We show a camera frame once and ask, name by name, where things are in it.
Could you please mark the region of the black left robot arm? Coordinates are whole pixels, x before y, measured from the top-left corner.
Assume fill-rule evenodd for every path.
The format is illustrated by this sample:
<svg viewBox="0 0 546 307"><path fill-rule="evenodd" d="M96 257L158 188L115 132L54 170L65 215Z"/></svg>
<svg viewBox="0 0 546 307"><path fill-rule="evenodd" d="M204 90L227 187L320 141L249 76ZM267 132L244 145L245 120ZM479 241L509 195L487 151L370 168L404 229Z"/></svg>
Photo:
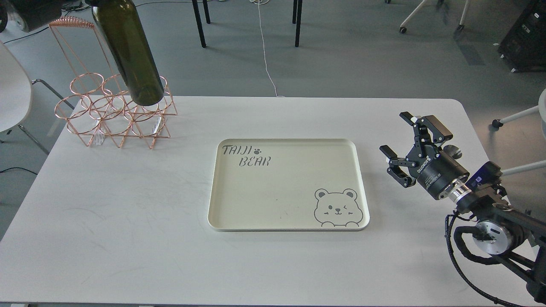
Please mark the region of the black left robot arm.
<svg viewBox="0 0 546 307"><path fill-rule="evenodd" d="M2 0L8 18L23 32L31 32L61 17L64 0Z"/></svg>

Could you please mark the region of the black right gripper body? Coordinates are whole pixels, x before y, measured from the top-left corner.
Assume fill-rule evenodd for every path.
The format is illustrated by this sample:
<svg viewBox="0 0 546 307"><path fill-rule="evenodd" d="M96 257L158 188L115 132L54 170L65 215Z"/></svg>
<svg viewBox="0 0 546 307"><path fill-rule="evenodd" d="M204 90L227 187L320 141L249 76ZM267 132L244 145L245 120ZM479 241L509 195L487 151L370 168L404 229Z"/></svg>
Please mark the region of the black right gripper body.
<svg viewBox="0 0 546 307"><path fill-rule="evenodd" d="M453 134L437 117L422 116L412 128L413 147L406 157L387 160L387 173L404 188L419 183L435 200L442 200L468 179L469 172L443 151L443 144Z"/></svg>

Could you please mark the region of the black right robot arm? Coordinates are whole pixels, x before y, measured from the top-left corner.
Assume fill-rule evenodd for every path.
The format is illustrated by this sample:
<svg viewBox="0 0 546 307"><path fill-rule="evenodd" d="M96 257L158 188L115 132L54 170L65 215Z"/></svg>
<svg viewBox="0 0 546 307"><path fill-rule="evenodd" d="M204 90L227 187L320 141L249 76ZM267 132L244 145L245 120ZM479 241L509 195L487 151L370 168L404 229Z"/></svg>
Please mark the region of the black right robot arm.
<svg viewBox="0 0 546 307"><path fill-rule="evenodd" d="M454 257L456 245L464 258L493 266L501 264L526 282L534 301L545 303L545 223L517 211L505 200L500 167L488 161L470 176L458 159L462 152L445 145L453 134L435 116L401 112L414 132L414 144L405 157L387 145L380 151L387 173L407 188L419 183L435 200L450 199L456 209L445 218L445 241L459 276L474 291L495 304L512 303L482 291L466 278Z"/></svg>

